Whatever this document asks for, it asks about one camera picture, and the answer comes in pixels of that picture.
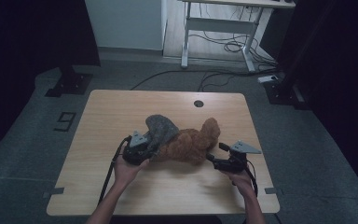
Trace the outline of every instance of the orange plush toy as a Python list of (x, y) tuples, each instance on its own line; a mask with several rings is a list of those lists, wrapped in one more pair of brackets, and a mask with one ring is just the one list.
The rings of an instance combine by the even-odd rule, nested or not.
[(184, 161), (198, 165), (206, 160), (206, 153), (218, 142), (220, 128), (216, 119), (205, 120), (200, 131), (180, 130), (167, 143), (160, 146), (156, 161)]

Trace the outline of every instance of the gray carpet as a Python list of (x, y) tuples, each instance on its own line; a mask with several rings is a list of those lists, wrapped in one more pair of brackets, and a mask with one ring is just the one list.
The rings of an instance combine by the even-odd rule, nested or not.
[[(216, 67), (192, 65), (185, 73), (154, 77), (136, 90), (197, 91), (203, 73)], [(84, 106), (92, 90), (129, 90), (147, 77), (180, 70), (177, 63), (102, 61), (102, 67), (78, 67), (93, 79), (85, 95), (44, 94), (60, 77), (53, 69), (36, 78), (28, 105), (0, 142), (0, 223), (84, 223), (87, 217), (50, 217), (50, 192), (60, 174)], [(271, 105), (254, 77), (233, 77), (205, 91), (240, 92), (248, 102), (281, 211), (287, 223), (358, 223), (358, 178), (334, 140), (311, 111)], [(209, 83), (224, 84), (228, 76)], [(62, 112), (76, 112), (69, 132), (57, 132)], [(242, 223), (243, 216), (219, 216), (223, 223)], [(279, 223), (266, 215), (268, 223)]]

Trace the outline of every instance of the dark background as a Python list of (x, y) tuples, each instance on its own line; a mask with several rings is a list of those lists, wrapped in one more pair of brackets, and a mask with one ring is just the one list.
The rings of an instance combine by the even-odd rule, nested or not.
[(84, 1), (0, 0), (0, 140), (27, 104), (35, 76), (73, 64), (100, 64)]
[(358, 1), (299, 0), (272, 14), (263, 38), (358, 175)]

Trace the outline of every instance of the human hand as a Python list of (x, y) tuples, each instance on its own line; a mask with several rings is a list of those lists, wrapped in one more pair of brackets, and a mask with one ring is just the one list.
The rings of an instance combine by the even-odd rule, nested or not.
[(243, 197), (248, 197), (250, 194), (255, 194), (252, 187), (252, 179), (246, 173), (242, 171), (239, 173), (231, 173), (226, 171), (220, 171), (221, 173), (227, 175), (229, 179), (237, 186), (238, 191)]
[(132, 165), (124, 161), (123, 156), (120, 154), (115, 164), (115, 185), (126, 188), (135, 179), (138, 172), (144, 169), (148, 163), (149, 159), (143, 161), (139, 166)]

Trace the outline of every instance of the standing desk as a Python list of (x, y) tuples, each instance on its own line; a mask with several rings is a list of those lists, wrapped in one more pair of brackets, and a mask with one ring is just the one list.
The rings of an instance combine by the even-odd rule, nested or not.
[[(203, 106), (195, 106), (196, 101)], [(166, 116), (179, 129), (198, 130), (213, 117), (221, 129), (219, 142), (232, 145), (242, 140), (261, 149), (246, 100), (239, 93), (93, 91), (55, 186), (63, 193), (51, 195), (48, 214), (90, 215), (119, 143), (134, 130), (146, 133), (145, 119), (153, 114)], [(218, 147), (212, 153), (228, 158)], [(277, 196), (265, 192), (273, 185), (263, 154), (249, 154), (248, 160), (255, 166), (262, 211), (277, 213)], [(114, 179), (112, 174), (108, 189)], [(243, 213), (243, 198), (236, 187), (209, 161), (200, 166), (151, 161), (121, 195), (115, 211), (131, 216)]]
[[(188, 32), (194, 31), (210, 31), (220, 33), (232, 33), (249, 35), (242, 48), (242, 55), (245, 59), (246, 65), (249, 72), (255, 72), (255, 66), (253, 64), (253, 57), (250, 53), (250, 47), (255, 38), (255, 32), (257, 30), (258, 23), (260, 21), (263, 8), (294, 8), (296, 4), (294, 2), (286, 3), (283, 0), (181, 0), (188, 3), (187, 15), (186, 15), (186, 26), (185, 26), (185, 42), (182, 49), (182, 63), (183, 68), (187, 68), (188, 61)], [(248, 7), (259, 7), (257, 16), (254, 21), (229, 21), (229, 20), (217, 20), (217, 19), (206, 19), (206, 18), (191, 18), (191, 3), (205, 3), (205, 4), (220, 4), (220, 5), (234, 5), (234, 6), (248, 6)]]

